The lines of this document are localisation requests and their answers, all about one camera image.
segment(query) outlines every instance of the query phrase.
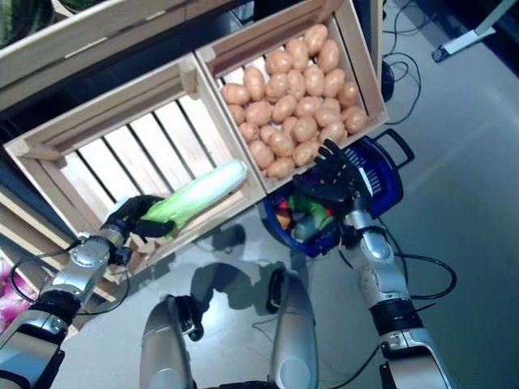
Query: pink object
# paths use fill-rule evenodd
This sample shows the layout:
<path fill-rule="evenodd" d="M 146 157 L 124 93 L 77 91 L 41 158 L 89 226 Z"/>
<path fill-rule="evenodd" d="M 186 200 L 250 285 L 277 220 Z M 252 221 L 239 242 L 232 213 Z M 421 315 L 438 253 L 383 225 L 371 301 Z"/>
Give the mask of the pink object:
<path fill-rule="evenodd" d="M 28 301 L 18 296 L 9 281 L 11 267 L 0 258 L 0 333 L 15 320 L 15 318 L 26 311 L 30 306 Z M 36 294 L 28 287 L 25 281 L 15 274 L 16 285 L 30 298 L 36 298 Z"/>

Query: empty wooden crate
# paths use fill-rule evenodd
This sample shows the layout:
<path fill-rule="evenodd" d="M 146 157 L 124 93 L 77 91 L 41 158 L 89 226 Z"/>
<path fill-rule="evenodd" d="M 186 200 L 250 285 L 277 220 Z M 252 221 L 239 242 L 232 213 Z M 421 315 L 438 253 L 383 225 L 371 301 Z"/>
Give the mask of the empty wooden crate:
<path fill-rule="evenodd" d="M 232 159 L 247 179 L 171 241 L 146 251 L 160 259 L 261 197 L 257 176 L 193 54 L 20 136 L 6 149 L 74 233 L 97 231 L 126 196 L 168 196 Z M 138 237 L 130 242 L 139 250 Z M 133 272 L 146 263 L 132 261 Z"/>

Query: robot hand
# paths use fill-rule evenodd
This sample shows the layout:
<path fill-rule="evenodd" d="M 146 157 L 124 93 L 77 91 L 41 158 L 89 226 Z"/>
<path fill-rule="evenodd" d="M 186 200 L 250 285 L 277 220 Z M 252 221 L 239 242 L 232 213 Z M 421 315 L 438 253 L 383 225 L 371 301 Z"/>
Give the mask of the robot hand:
<path fill-rule="evenodd" d="M 116 227 L 123 232 L 125 238 L 128 238 L 128 233 L 136 233 L 141 237 L 164 237 L 174 228 L 173 221 L 158 223 L 141 219 L 154 203 L 161 200 L 161 197 L 151 195 L 132 197 L 108 216 L 101 229 Z"/>
<path fill-rule="evenodd" d="M 348 156 L 330 139 L 320 147 L 320 156 L 315 158 L 316 166 L 312 170 L 317 180 L 312 177 L 294 175 L 295 187 L 305 195 L 335 208 L 339 215 L 344 215 L 354 206 L 371 210 L 371 191 L 369 181 L 363 170 L 357 169 Z"/>

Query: metal stand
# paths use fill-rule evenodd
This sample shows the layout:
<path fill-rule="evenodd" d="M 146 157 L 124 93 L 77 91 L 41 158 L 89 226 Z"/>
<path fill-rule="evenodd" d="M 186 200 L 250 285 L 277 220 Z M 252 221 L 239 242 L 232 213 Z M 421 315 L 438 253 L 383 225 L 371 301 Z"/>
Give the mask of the metal stand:
<path fill-rule="evenodd" d="M 516 1 L 517 0 L 503 0 L 474 30 L 470 30 L 449 43 L 439 46 L 438 49 L 432 52 L 432 59 L 435 62 L 442 62 L 453 54 L 493 34 L 495 29 L 492 28 L 492 25 L 501 19 L 501 16 L 503 16 Z"/>

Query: wooden crate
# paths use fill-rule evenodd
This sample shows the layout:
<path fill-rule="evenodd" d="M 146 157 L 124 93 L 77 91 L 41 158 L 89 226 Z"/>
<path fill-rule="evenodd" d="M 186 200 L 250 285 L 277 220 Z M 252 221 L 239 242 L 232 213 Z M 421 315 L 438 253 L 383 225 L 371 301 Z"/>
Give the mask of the wooden crate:
<path fill-rule="evenodd" d="M 97 231 L 125 196 L 167 196 L 233 158 L 243 160 L 244 184 L 175 239 L 156 241 L 158 250 L 131 239 L 148 259 L 132 259 L 135 273 L 264 196 L 228 125 L 190 53 L 21 135 L 6 150 L 74 233 Z"/>
<path fill-rule="evenodd" d="M 108 0 L 0 50 L 0 110 L 232 0 Z"/>
<path fill-rule="evenodd" d="M 339 44 L 341 48 L 339 67 L 345 71 L 347 77 L 357 83 L 361 94 L 361 105 L 368 114 L 366 129 L 359 134 L 348 137 L 341 145 L 341 147 L 345 147 L 382 125 L 388 119 L 384 100 L 371 64 L 370 54 L 367 51 L 366 42 L 353 3 L 350 0 L 309 0 L 301 2 L 195 52 L 225 112 L 229 126 L 239 137 L 267 193 L 286 184 L 292 177 L 283 180 L 266 178 L 264 173 L 256 166 L 219 92 L 222 85 L 221 80 L 242 83 L 245 65 L 253 64 L 263 70 L 266 53 L 282 47 L 291 38 L 301 36 L 311 25 L 316 23 L 326 24 L 328 26 L 328 37 Z M 296 169 L 295 173 L 301 173 L 309 166 Z"/>

